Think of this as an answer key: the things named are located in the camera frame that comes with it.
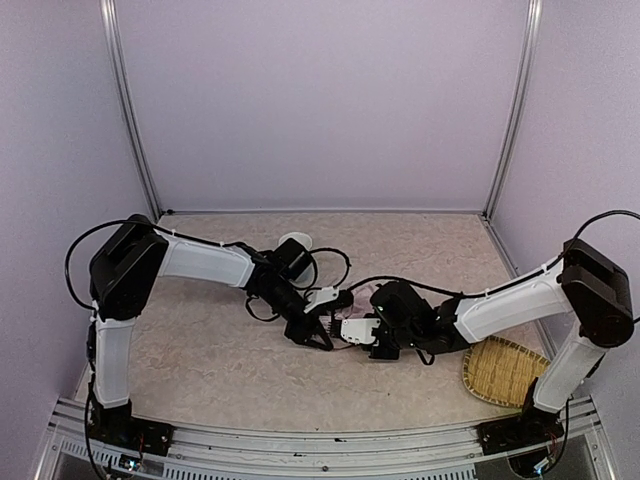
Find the pink and black folding umbrella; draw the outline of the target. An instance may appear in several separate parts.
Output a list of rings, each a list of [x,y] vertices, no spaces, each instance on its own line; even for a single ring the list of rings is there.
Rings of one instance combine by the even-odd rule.
[[[358,289],[351,292],[354,295],[354,304],[352,307],[345,308],[342,310],[337,310],[337,311],[331,311],[327,315],[321,317],[321,321],[324,325],[324,328],[329,334],[333,342],[334,348],[337,350],[346,349],[351,346],[359,346],[362,348],[371,346],[371,345],[354,345],[354,344],[345,342],[340,337],[340,326],[341,326],[341,321],[343,319],[368,318],[368,317],[378,318],[374,314],[373,307],[370,303],[370,298],[373,294],[372,286],[359,287]]]

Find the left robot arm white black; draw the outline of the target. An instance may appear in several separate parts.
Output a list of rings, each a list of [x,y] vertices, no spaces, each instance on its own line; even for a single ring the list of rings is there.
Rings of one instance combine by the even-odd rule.
[[[99,412],[131,414],[132,332],[160,277],[243,290],[285,320],[287,339],[313,349],[333,350],[318,315],[293,283],[311,261],[301,243],[288,239],[275,250],[258,251],[243,242],[223,244],[173,233],[141,214],[112,225],[115,233],[89,264],[96,341],[92,392]]]

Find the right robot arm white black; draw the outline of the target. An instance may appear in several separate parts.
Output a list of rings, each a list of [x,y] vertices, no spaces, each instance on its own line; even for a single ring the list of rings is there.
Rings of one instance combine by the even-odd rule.
[[[628,275],[580,239],[567,241],[560,257],[537,271],[487,293],[432,307],[408,282],[390,281],[374,291],[370,304],[394,349],[430,355],[459,351],[532,320],[573,317],[559,352],[527,390],[521,420],[529,424],[555,422],[604,355],[635,329]]]

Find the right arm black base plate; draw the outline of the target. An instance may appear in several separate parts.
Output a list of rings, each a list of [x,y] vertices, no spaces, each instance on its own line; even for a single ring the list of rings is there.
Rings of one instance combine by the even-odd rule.
[[[508,417],[483,422],[476,428],[484,455],[493,455],[536,445],[564,435],[561,422]]]

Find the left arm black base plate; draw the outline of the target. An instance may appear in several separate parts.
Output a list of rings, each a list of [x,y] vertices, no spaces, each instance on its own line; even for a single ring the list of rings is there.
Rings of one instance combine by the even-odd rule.
[[[130,417],[124,421],[100,425],[89,424],[89,437],[106,445],[166,457],[171,447],[175,427],[164,422]]]

